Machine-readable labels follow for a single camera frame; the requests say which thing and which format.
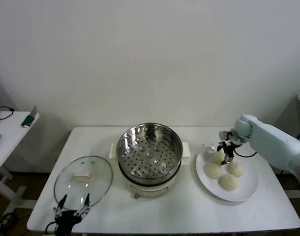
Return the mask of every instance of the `black cable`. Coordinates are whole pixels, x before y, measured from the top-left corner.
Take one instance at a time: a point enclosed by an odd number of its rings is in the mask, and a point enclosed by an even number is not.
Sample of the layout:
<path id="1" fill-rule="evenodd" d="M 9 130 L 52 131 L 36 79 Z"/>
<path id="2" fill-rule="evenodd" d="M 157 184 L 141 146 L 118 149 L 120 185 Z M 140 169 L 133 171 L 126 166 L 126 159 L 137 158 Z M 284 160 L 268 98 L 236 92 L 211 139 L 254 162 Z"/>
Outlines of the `black cable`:
<path id="1" fill-rule="evenodd" d="M 11 107 L 7 107 L 7 106 L 1 106 L 0 108 L 2 108 L 2 107 L 8 108 L 8 109 L 9 109 L 9 111 L 11 111 L 11 114 L 10 114 L 10 115 L 8 115 L 8 116 L 6 116 L 6 117 L 0 118 L 0 120 L 7 119 L 7 118 L 8 118 L 9 116 L 11 116 L 11 115 L 13 114 L 13 112 L 14 112 L 14 109 L 13 109 L 13 108 L 11 108 Z"/>
<path id="2" fill-rule="evenodd" d="M 236 155 L 238 155 L 238 156 L 240 156 L 240 157 L 244 157 L 244 158 L 252 157 L 252 156 L 255 156 L 255 155 L 257 154 L 257 152 L 255 152 L 254 154 L 252 154 L 252 155 L 250 155 L 250 156 L 243 156 L 243 155 L 238 154 L 237 151 L 235 151 L 235 149 L 233 149 L 233 152 L 234 152 Z"/>
<path id="3" fill-rule="evenodd" d="M 48 227 L 49 227 L 50 225 L 55 224 L 55 223 L 56 223 L 55 221 L 52 221 L 51 223 L 49 223 L 49 224 L 46 226 L 46 228 L 45 228 L 45 235 L 47 235 Z"/>
<path id="4" fill-rule="evenodd" d="M 28 213 L 18 217 L 17 214 L 11 212 L 3 215 L 0 219 L 0 236 L 8 236 L 6 232 L 10 231 L 16 226 L 18 219 L 27 216 L 30 216 L 30 214 Z"/>

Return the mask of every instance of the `white wall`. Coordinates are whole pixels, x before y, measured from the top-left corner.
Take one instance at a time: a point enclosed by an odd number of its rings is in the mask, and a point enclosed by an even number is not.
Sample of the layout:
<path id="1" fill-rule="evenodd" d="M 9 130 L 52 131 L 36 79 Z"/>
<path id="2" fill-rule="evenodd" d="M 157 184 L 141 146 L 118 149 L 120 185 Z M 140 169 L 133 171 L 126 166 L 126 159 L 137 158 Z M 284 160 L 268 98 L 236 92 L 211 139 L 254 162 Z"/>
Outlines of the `white wall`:
<path id="1" fill-rule="evenodd" d="M 300 0 L 0 0 L 0 104 L 41 113 L 12 170 L 76 126 L 274 123 L 298 92 Z"/>

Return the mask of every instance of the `floor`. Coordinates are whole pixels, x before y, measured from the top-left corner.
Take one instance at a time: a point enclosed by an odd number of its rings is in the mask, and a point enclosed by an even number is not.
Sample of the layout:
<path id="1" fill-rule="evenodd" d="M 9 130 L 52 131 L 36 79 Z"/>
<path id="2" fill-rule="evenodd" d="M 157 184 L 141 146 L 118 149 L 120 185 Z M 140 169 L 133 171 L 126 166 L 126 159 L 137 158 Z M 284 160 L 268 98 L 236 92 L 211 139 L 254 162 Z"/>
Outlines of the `floor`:
<path id="1" fill-rule="evenodd" d="M 285 190 L 299 189 L 299 184 L 296 179 L 290 175 L 277 176 Z M 16 191 L 20 185 L 26 185 L 28 188 L 23 195 L 25 199 L 37 199 L 42 192 L 42 189 L 48 178 L 47 174 L 14 174 L 14 179 L 7 181 L 7 186 L 13 191 Z M 296 209 L 300 217 L 300 199 L 291 199 L 291 202 Z M 8 200 L 0 195 L 0 217 L 3 211 L 8 205 Z M 44 233 L 28 232 L 27 221 L 29 219 L 28 214 L 31 210 L 28 209 L 16 209 L 18 216 L 23 216 L 20 218 L 15 225 L 15 227 L 9 231 L 8 236 L 42 236 Z M 296 230 L 289 231 L 278 231 L 278 232 L 261 232 L 261 233 L 243 233 L 237 234 L 238 236 L 300 236 L 300 228 Z"/>

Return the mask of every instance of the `white plate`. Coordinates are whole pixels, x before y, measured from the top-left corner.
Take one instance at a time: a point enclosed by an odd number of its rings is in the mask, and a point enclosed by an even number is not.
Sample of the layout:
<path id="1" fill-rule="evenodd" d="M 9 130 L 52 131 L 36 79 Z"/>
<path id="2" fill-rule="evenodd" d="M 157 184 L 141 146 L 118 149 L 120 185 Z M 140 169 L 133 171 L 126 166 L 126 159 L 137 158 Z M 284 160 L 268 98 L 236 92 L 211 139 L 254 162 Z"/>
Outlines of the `white plate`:
<path id="1" fill-rule="evenodd" d="M 245 173 L 238 178 L 239 187 L 233 191 L 224 189 L 218 183 L 218 179 L 212 179 L 205 174 L 204 165 L 212 161 L 212 154 L 214 152 L 211 147 L 207 147 L 197 156 L 196 171 L 203 185 L 214 195 L 230 202 L 243 202 L 253 196 L 258 186 L 258 178 L 254 168 L 248 163 L 247 158 L 234 157 L 234 161 L 244 165 Z M 228 173 L 226 165 L 221 166 L 221 170 L 223 174 Z"/>

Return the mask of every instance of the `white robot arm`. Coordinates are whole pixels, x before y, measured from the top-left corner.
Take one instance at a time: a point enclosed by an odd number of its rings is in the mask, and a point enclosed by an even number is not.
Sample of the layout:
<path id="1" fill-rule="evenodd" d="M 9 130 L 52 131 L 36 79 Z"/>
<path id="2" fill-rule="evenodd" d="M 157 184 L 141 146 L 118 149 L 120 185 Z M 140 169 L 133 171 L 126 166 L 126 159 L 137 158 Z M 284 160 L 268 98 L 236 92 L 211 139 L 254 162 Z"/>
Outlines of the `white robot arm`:
<path id="1" fill-rule="evenodd" d="M 234 129 L 221 131 L 220 138 L 223 141 L 218 149 L 223 148 L 226 154 L 222 164 L 232 161 L 235 148 L 249 142 L 272 166 L 300 178 L 300 141 L 276 127 L 264 124 L 254 116 L 243 115 L 236 121 Z"/>

